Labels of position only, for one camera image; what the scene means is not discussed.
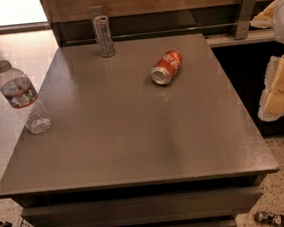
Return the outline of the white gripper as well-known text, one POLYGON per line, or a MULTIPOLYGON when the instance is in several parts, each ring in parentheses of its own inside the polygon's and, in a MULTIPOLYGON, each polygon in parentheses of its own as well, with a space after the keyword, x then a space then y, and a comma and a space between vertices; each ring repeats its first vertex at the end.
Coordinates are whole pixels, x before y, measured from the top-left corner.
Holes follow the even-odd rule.
MULTIPOLYGON (((284 0, 274 0, 254 16, 250 26, 274 29, 276 41, 284 44, 284 0)), ((276 121, 284 116, 284 55, 271 56, 266 67, 265 88, 259 100, 258 116, 264 121, 276 121)))

